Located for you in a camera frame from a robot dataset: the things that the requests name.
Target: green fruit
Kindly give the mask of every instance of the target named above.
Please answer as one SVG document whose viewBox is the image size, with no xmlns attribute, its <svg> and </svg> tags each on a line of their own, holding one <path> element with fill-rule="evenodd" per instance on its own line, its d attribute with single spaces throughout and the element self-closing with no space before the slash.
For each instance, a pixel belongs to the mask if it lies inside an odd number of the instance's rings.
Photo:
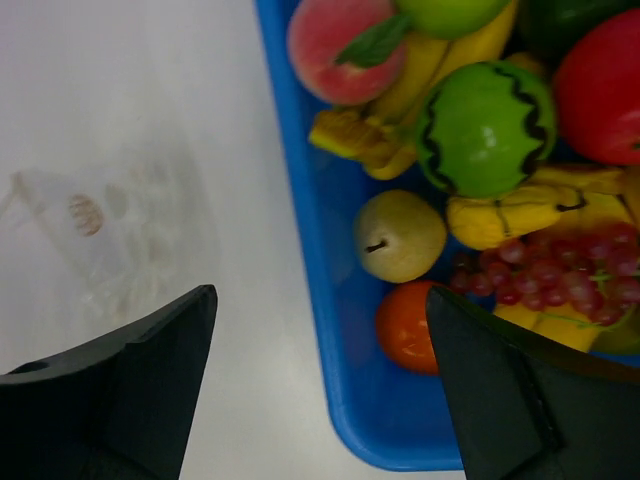
<svg viewBox="0 0 640 480">
<path fill-rule="evenodd" d="M 509 62 L 462 67 L 438 83 L 418 120 L 418 162 L 452 194 L 497 197 L 526 180 L 556 140 L 553 100 Z"/>
<path fill-rule="evenodd" d="M 413 27 L 436 38 L 455 40 L 484 27 L 509 0 L 396 0 Z"/>
<path fill-rule="evenodd" d="M 640 0 L 522 0 L 518 30 L 531 53 L 557 65 L 594 27 L 638 6 Z"/>
<path fill-rule="evenodd" d="M 354 224 L 358 257 L 371 275 L 404 283 L 424 275 L 447 240 L 438 212 L 414 193 L 390 190 L 362 207 Z"/>
</svg>

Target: pear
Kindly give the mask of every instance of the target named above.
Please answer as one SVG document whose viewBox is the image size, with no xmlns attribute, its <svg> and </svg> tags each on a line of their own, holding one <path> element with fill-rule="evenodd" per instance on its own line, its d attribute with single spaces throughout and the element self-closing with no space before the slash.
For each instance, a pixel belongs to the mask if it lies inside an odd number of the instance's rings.
<svg viewBox="0 0 640 480">
<path fill-rule="evenodd" d="M 424 275 L 447 240 L 438 212 L 418 195 L 389 190 L 369 200 L 354 224 L 358 257 L 371 275 L 404 283 Z"/>
</svg>

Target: red apple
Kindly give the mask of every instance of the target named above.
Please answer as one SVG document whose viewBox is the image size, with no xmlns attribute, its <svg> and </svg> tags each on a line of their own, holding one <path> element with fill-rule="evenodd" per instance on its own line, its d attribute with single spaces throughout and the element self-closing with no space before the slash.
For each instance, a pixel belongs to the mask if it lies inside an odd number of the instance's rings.
<svg viewBox="0 0 640 480">
<path fill-rule="evenodd" d="M 356 37 L 394 13 L 391 0 L 302 0 L 287 38 L 299 80 L 315 96 L 335 105 L 358 105 L 378 97 L 402 70 L 403 44 L 371 68 L 336 60 Z"/>
<path fill-rule="evenodd" d="M 640 164 L 640 8 L 589 32 L 554 79 L 560 131 L 578 153 Z"/>
</svg>

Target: avocado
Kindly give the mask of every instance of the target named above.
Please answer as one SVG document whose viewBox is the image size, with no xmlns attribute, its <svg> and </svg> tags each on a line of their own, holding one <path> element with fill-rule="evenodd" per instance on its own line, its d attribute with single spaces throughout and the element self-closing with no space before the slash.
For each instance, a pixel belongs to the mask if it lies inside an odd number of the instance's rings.
<svg viewBox="0 0 640 480">
<path fill-rule="evenodd" d="M 522 0 L 518 30 L 527 48 L 556 67 L 590 30 L 640 0 Z"/>
</svg>

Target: grape bunch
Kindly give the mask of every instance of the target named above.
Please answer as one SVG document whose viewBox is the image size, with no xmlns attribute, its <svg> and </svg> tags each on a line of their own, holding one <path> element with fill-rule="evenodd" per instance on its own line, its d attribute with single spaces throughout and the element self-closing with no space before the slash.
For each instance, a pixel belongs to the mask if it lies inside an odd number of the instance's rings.
<svg viewBox="0 0 640 480">
<path fill-rule="evenodd" d="M 638 232 L 617 223 L 578 237 L 544 231 L 507 240 L 477 258 L 454 257 L 450 288 L 533 311 L 566 303 L 600 326 L 611 326 L 640 304 Z"/>
</svg>

